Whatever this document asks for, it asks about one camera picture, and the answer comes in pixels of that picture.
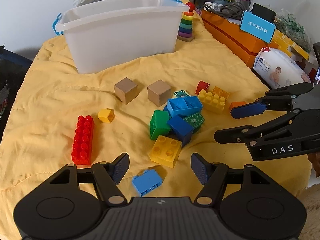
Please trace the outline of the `small blue duplo brick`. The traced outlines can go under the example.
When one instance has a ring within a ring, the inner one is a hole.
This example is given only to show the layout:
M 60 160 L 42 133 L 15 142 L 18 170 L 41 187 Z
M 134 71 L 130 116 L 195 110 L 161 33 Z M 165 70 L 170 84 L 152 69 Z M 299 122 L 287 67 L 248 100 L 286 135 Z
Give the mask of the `small blue duplo brick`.
M 154 169 L 145 170 L 140 176 L 134 176 L 132 178 L 132 185 L 140 197 L 158 188 L 162 183 L 162 178 Z

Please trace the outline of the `orange duplo brick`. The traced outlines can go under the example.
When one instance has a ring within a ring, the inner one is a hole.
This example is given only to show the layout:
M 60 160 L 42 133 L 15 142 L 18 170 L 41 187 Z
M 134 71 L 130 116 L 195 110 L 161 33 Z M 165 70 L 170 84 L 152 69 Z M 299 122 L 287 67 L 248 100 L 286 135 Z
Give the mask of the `orange duplo brick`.
M 243 106 L 245 105 L 246 102 L 245 101 L 235 101 L 235 102 L 231 102 L 230 106 L 229 106 L 229 110 L 231 111 L 233 108 L 235 107 L 239 107 L 239 106 Z

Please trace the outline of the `yellow 2x2 duplo brick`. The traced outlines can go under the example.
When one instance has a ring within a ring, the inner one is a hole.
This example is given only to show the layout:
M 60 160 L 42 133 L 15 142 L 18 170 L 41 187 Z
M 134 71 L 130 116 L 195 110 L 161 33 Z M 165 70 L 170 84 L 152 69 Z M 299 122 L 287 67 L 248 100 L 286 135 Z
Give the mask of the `yellow 2x2 duplo brick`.
M 181 141 L 160 135 L 154 143 L 149 157 L 153 162 L 174 168 L 181 149 Z

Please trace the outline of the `dark blue block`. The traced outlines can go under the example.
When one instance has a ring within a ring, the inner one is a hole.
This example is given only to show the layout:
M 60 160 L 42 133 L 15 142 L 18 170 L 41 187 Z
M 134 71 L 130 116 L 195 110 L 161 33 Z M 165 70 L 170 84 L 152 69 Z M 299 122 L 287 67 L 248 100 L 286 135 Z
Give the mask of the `dark blue block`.
M 175 116 L 167 121 L 167 124 L 173 129 L 176 137 L 182 142 L 182 147 L 191 140 L 194 128 L 183 120 L 180 116 Z

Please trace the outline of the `green arch block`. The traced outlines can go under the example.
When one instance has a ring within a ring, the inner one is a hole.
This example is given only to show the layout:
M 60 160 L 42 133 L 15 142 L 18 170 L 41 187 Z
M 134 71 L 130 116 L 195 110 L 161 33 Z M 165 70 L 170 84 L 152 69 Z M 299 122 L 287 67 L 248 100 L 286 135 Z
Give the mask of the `green arch block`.
M 201 115 L 200 112 L 185 117 L 183 120 L 193 127 L 193 133 L 196 133 L 204 123 L 204 117 Z

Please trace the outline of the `yellow duplo brick large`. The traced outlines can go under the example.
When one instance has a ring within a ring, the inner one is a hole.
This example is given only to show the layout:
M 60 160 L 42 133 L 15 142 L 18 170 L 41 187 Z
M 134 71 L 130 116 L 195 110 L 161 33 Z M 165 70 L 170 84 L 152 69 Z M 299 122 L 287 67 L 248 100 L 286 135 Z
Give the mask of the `yellow duplo brick large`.
M 199 91 L 198 99 L 203 104 L 204 109 L 221 114 L 225 108 L 226 99 L 218 94 L 206 92 L 204 89 Z

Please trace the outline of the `green duplo brick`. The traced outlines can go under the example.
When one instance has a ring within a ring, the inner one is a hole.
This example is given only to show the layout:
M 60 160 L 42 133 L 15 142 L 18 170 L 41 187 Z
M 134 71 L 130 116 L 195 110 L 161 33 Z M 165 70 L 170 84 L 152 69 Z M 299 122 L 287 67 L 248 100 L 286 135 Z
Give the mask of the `green duplo brick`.
M 150 139 L 156 140 L 159 135 L 168 135 L 171 127 L 167 124 L 169 113 L 167 111 L 155 110 L 150 120 Z

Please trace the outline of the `light blue duplo brick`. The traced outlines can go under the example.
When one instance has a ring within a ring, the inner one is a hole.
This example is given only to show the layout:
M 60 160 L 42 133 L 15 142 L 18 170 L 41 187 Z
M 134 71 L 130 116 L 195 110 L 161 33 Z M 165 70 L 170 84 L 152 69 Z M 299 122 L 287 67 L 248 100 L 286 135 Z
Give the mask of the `light blue duplo brick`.
M 172 118 L 190 116 L 202 111 L 203 105 L 197 96 L 187 96 L 167 100 L 167 110 Z

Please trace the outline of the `baby wipes pack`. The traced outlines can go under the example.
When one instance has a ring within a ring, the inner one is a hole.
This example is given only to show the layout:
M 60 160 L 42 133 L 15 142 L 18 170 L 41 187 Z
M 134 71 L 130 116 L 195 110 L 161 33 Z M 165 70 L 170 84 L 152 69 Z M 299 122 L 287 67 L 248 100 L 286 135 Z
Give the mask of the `baby wipes pack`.
M 272 88 L 311 83 L 310 77 L 284 52 L 263 47 L 253 64 L 255 72 Z

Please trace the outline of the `long red duplo brick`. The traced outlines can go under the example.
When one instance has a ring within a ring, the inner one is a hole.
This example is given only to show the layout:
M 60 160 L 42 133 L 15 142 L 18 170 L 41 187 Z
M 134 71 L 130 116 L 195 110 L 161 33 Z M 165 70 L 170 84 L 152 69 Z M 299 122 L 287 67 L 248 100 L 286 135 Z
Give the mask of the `long red duplo brick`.
M 91 115 L 78 116 L 71 158 L 76 165 L 90 165 L 94 120 Z

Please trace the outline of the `red cube block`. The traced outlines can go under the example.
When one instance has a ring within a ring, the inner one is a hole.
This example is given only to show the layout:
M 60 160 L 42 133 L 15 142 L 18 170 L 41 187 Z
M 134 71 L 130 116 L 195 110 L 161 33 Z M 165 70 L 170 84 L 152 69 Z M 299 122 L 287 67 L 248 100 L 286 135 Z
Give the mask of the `red cube block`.
M 198 95 L 201 90 L 205 90 L 205 92 L 208 92 L 209 87 L 210 87 L 209 83 L 200 80 L 196 87 L 195 94 Z

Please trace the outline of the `yellow quilted blanket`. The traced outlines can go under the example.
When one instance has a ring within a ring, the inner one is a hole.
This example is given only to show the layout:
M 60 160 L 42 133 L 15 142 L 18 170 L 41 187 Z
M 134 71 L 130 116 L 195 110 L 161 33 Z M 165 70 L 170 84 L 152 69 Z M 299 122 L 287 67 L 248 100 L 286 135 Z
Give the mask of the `yellow quilted blanket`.
M 201 188 L 190 168 L 194 152 L 232 168 L 251 163 L 244 144 L 218 144 L 214 133 L 235 126 L 258 126 L 281 113 L 232 118 L 231 103 L 253 102 L 267 87 L 212 37 L 199 17 L 194 18 L 193 31 L 194 39 L 177 41 L 174 53 L 141 57 L 95 74 L 77 72 L 63 36 L 44 42 L 17 93 L 1 141 L 1 239 L 20 238 L 13 219 L 15 205 L 71 162 L 80 115 L 96 117 L 102 109 L 114 111 L 111 123 L 94 121 L 92 162 L 129 154 L 130 168 L 119 185 L 127 198 L 136 195 L 132 178 L 148 168 L 163 177 L 152 196 L 194 198 Z M 154 112 L 163 109 L 155 103 L 157 87 L 167 83 L 172 91 L 183 89 L 194 95 L 200 81 L 229 93 L 225 108 L 221 114 L 203 109 L 204 123 L 182 148 L 175 166 L 159 166 L 149 157 L 155 143 L 149 124 Z

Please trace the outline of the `wooden cube block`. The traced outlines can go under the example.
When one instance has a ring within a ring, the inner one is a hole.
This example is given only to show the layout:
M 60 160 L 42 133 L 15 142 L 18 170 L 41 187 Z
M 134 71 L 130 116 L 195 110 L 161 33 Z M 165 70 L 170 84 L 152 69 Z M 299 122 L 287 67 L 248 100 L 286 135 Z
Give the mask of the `wooden cube block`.
M 138 96 L 138 86 L 128 77 L 125 77 L 114 85 L 114 92 L 123 103 L 128 104 Z
M 172 96 L 172 87 L 164 82 L 158 80 L 147 87 L 148 99 L 157 107 L 161 107 Z

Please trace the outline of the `frog picture block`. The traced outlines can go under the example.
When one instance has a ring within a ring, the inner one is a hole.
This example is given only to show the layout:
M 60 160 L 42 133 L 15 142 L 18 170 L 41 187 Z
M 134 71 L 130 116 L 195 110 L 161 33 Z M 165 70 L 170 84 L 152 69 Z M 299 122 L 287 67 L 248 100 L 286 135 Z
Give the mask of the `frog picture block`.
M 183 98 L 188 96 L 190 96 L 190 94 L 186 90 L 180 89 L 173 92 L 172 98 Z

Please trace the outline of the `dark blue bag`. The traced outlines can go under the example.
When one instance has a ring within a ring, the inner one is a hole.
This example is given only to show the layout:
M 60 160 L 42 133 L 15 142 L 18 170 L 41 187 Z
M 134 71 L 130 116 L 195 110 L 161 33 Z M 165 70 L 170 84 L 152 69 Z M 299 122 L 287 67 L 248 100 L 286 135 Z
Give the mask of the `dark blue bag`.
M 1 46 L 1 138 L 24 77 L 32 61 Z

